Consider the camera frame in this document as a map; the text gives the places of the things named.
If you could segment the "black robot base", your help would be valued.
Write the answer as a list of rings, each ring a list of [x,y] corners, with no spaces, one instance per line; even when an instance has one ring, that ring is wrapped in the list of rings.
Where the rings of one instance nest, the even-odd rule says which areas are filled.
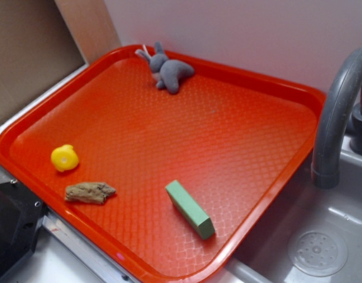
[[[0,184],[0,282],[35,252],[44,211],[22,183]]]

